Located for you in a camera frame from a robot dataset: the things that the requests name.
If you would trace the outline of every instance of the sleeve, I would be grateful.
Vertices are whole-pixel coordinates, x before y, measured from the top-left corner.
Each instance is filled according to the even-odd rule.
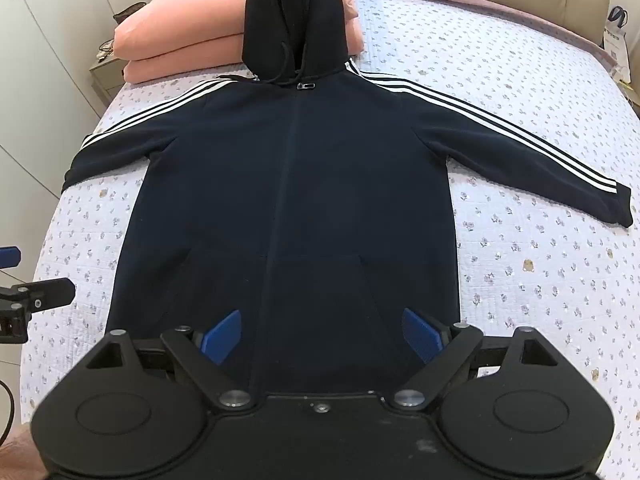
[[[629,227],[631,190],[546,140],[469,103],[423,87],[401,94],[416,136],[439,158]]]
[[[105,130],[84,138],[65,174],[66,188],[106,171],[131,164],[152,152],[161,152],[190,128],[199,115],[208,87],[199,85],[185,94],[139,111]]]

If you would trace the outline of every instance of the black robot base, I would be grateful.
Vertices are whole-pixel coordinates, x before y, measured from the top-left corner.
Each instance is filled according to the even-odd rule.
[[[392,392],[252,398],[188,327],[113,330],[42,401],[33,439],[50,480],[596,479],[612,413],[540,333],[437,332]]]

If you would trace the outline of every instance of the white stripe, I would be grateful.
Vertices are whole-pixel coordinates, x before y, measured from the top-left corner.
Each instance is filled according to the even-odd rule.
[[[542,155],[546,155],[549,158],[551,158],[554,162],[556,162],[557,164],[559,164],[560,166],[562,166],[563,168],[565,168],[567,171],[570,171],[571,173],[573,173],[575,176],[583,179],[585,182],[588,182],[589,184],[591,184],[593,187],[597,187],[598,189],[601,189],[603,191],[607,191],[610,193],[617,193],[618,190],[615,187],[609,187],[609,186],[604,186],[603,184],[596,182],[594,180],[591,180],[590,178],[584,176],[584,174],[580,173],[579,171],[577,171],[575,168],[573,168],[572,166],[569,166],[567,164],[565,164],[564,162],[562,162],[561,160],[556,159],[555,157],[549,155],[549,153],[543,151],[542,149],[540,149],[539,147],[537,147],[535,144],[531,144],[530,142],[527,142],[526,140],[521,139],[520,137],[517,137],[515,135],[513,135],[511,132],[508,132],[506,130],[503,130],[491,123],[487,123],[486,121],[483,121],[482,119],[474,116],[473,114],[470,114],[468,112],[465,112],[464,110],[461,110],[459,108],[453,107],[451,105],[445,104],[443,102],[437,101],[435,99],[431,99],[429,97],[426,97],[424,95],[418,94],[418,92],[415,92],[413,90],[409,90],[407,88],[396,88],[396,87],[384,87],[383,88],[389,90],[390,92],[404,92],[407,94],[411,94],[411,95],[415,95],[416,97],[419,97],[420,99],[424,99],[427,102],[430,102],[432,104],[435,104],[437,106],[441,106],[444,108],[448,108],[449,110],[453,110],[461,115],[464,115],[465,117],[468,117],[469,119],[471,119],[472,121],[475,121],[478,124],[482,124],[482,126],[485,126],[487,128],[492,129],[495,132],[498,132],[500,134],[503,134],[506,137],[509,137],[510,139],[513,140],[517,140],[518,142],[524,144],[525,146],[528,146],[529,148],[531,148],[532,150],[535,150],[539,153],[542,153]]]
[[[154,112],[156,110],[161,110],[163,108],[166,108],[167,106],[171,106],[174,103],[177,103],[183,99],[186,99],[187,97],[189,97],[190,95],[193,95],[196,92],[200,92],[201,90],[208,88],[212,85],[217,85],[218,83],[222,82],[222,81],[228,81],[229,79],[222,79],[222,78],[215,78],[212,79],[210,81],[200,81],[199,83],[197,83],[196,86],[193,86],[192,88],[189,88],[189,90],[187,90],[184,94],[180,94],[172,99],[168,99],[167,101],[162,101],[160,103],[156,103],[155,105],[151,105],[148,108],[143,109],[140,112],[137,112],[135,114],[133,114],[132,116],[125,118],[123,120],[121,120],[119,123],[116,124],[112,124],[109,128],[107,128],[105,131],[109,131],[109,130],[113,130],[114,128],[119,128],[120,126],[123,126],[126,123],[129,122],[133,122],[134,120],[137,120],[140,117],[143,117],[145,115],[148,115],[151,112]]]
[[[428,95],[430,95],[431,97],[450,103],[452,105],[454,105],[455,107],[459,107],[459,108],[464,108],[465,110],[471,111],[471,113],[476,114],[480,117],[484,117],[485,119],[489,119],[495,123],[500,124],[500,126],[504,127],[504,128],[508,128],[509,130],[511,130],[512,132],[519,134],[520,136],[525,137],[529,142],[532,142],[540,147],[542,147],[543,149],[548,150],[553,156],[557,157],[557,158],[561,158],[562,160],[565,161],[565,163],[570,164],[571,166],[573,166],[574,168],[577,168],[578,170],[583,171],[584,173],[586,173],[588,176],[590,176],[591,178],[600,181],[603,184],[606,184],[608,186],[613,186],[616,187],[616,181],[610,178],[606,178],[604,176],[601,176],[600,174],[595,173],[591,168],[589,168],[588,166],[584,165],[581,162],[577,162],[571,158],[569,158],[568,156],[566,156],[566,154],[564,154],[563,152],[557,150],[555,147],[553,147],[551,144],[547,144],[545,142],[543,142],[541,139],[539,139],[537,136],[530,134],[527,130],[524,130],[518,126],[516,126],[515,124],[511,124],[507,121],[502,120],[501,118],[494,116],[493,114],[484,112],[483,110],[480,110],[479,108],[475,108],[473,106],[470,106],[469,104],[466,104],[464,101],[460,101],[458,99],[455,98],[451,98],[448,96],[444,96],[442,94],[439,94],[437,92],[433,92],[430,91],[428,88],[425,88],[421,85],[418,85],[416,83],[413,83],[411,81],[407,81],[405,79],[402,78],[398,78],[397,80],[393,80],[393,81],[385,81],[385,80],[378,80],[378,77],[386,77],[386,76],[379,76],[379,75],[372,75],[371,77],[367,76],[367,75],[361,75],[361,77],[363,77],[364,79],[368,79],[368,80],[375,80],[375,82],[379,85],[395,85],[395,84],[407,84],[409,86],[412,86],[416,89],[418,89],[418,91],[424,92]]]
[[[362,76],[362,74],[360,73],[360,70],[358,69],[358,67],[356,66],[356,64],[353,62],[351,58],[349,58],[349,60],[345,63],[345,66],[347,67],[347,70],[349,70],[350,72],[353,72],[354,74],[358,74],[359,76]]]
[[[144,118],[149,116],[150,114],[159,111],[159,110],[164,110],[165,108],[172,106],[173,104],[176,104],[177,102],[181,102],[183,99],[186,99],[187,97],[189,97],[190,95],[193,95],[195,92],[200,92],[202,89],[208,88],[212,85],[218,85],[220,82],[223,81],[228,81],[228,79],[220,79],[220,78],[216,78],[213,79],[211,81],[201,81],[199,82],[196,86],[190,88],[188,91],[186,91],[184,94],[181,94],[177,97],[174,97],[172,99],[169,99],[167,101],[162,101],[160,103],[151,105],[143,110],[141,110],[140,112],[137,112],[136,114],[134,114],[133,116],[127,117],[115,124],[112,124],[111,126],[109,126],[107,129],[105,129],[102,132],[99,133],[95,133],[95,134],[91,134],[88,135],[84,138],[84,140],[82,141],[82,148],[84,148],[85,146],[88,145],[88,143],[90,141],[92,141],[95,137],[100,137],[103,138],[105,137],[105,134],[110,134],[113,133],[113,130],[118,129],[121,130],[122,126],[128,126],[132,123],[134,123],[135,121],[137,121],[140,118]]]
[[[87,146],[90,146],[94,142],[97,142],[98,140],[101,140],[101,139],[103,139],[105,137],[110,136],[111,134],[116,134],[116,133],[118,133],[118,132],[120,132],[122,130],[126,130],[126,129],[132,127],[132,126],[136,126],[136,124],[143,123],[143,122],[145,122],[145,121],[147,121],[147,120],[149,120],[149,119],[151,119],[153,117],[157,117],[158,115],[162,115],[162,114],[165,114],[165,113],[170,112],[172,110],[175,110],[176,108],[179,108],[179,107],[181,107],[181,106],[193,101],[194,99],[198,99],[198,98],[200,98],[200,97],[202,97],[202,96],[204,96],[206,94],[210,94],[211,92],[215,92],[216,90],[219,90],[220,88],[222,88],[223,86],[228,85],[229,83],[236,83],[236,82],[237,81],[235,81],[234,79],[223,80],[223,81],[219,82],[219,84],[213,86],[212,88],[205,88],[201,92],[198,92],[197,94],[193,94],[187,99],[183,99],[180,102],[173,103],[173,105],[168,107],[168,108],[157,110],[156,113],[144,116],[142,118],[138,118],[138,120],[136,120],[135,122],[133,122],[131,124],[125,124],[124,126],[116,128],[114,130],[102,132],[101,134],[98,134],[97,136],[94,136],[91,139],[89,139],[88,142],[85,141],[82,144],[82,148],[80,148],[80,149],[82,150],[83,148],[86,148]]]

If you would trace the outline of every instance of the human hand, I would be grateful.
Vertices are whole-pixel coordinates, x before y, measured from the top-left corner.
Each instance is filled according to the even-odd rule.
[[[0,447],[0,480],[44,480],[47,475],[30,426],[17,426]]]

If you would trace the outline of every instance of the zipper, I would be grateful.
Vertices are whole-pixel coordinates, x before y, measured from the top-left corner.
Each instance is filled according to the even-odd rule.
[[[298,89],[312,89],[316,85],[313,83],[298,84]],[[282,215],[284,211],[285,198],[289,187],[289,175],[291,173],[291,163],[293,154],[296,149],[296,137],[298,135],[300,122],[300,108],[302,94],[293,93],[293,110],[289,123],[289,132],[287,134],[286,145],[282,162],[282,170],[280,171],[280,181],[278,184],[278,194],[276,196],[273,224],[271,227],[271,238],[269,240],[269,249],[267,252],[267,260],[264,266],[264,278],[262,281],[262,292],[260,294],[260,303],[258,305],[258,322],[255,332],[255,345],[252,355],[251,373],[249,375],[249,392],[252,396],[258,395],[258,389],[264,383],[264,361],[265,350],[268,343],[269,335],[266,333],[266,325],[270,314],[271,286],[273,282],[273,274],[275,271],[275,262],[278,256],[278,244],[280,241],[280,229],[282,224]]]

